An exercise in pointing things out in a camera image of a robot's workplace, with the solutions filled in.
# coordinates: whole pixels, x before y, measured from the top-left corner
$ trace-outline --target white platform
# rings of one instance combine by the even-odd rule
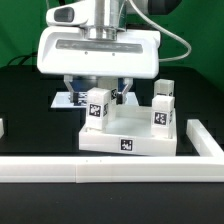
[[[173,126],[171,139],[152,137],[150,107],[118,105],[117,117],[106,126],[105,133],[87,132],[85,126],[81,129],[79,149],[150,156],[175,156],[177,145],[175,112]]]

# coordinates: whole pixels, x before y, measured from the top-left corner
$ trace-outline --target white box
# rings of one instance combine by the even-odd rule
[[[102,131],[108,123],[110,90],[93,88],[87,92],[86,127]]]
[[[159,79],[154,84],[154,97],[156,95],[173,96],[174,81]]]
[[[116,117],[118,79],[111,77],[100,77],[98,79],[98,88],[108,89],[111,91],[111,103],[109,104],[108,120],[113,121]]]
[[[174,97],[157,95],[152,100],[152,136],[172,138]]]

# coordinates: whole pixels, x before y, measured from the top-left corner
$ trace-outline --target black cable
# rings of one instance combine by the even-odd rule
[[[30,55],[26,55],[19,63],[19,65],[23,65],[28,59],[32,58],[32,57],[37,57],[37,51],[34,51],[33,53],[31,53]]]
[[[20,55],[20,56],[17,56],[15,58],[12,58],[8,63],[7,63],[7,66],[10,66],[10,64],[15,61],[16,59],[19,59],[19,58],[24,58],[24,57],[27,57],[27,55]]]

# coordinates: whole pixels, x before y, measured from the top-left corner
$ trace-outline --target green screen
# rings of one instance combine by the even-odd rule
[[[49,0],[50,7],[58,1]],[[0,5],[0,66],[13,57],[37,51],[39,38],[46,28],[45,0],[7,0]],[[224,91],[224,1],[182,0],[167,16],[150,16],[164,28],[186,39],[192,45],[191,55],[181,61],[161,63],[166,66],[186,66],[198,70]],[[128,23],[144,24],[137,15],[129,15]],[[162,35],[160,58],[181,55],[185,47]],[[35,64],[32,59],[27,64]]]

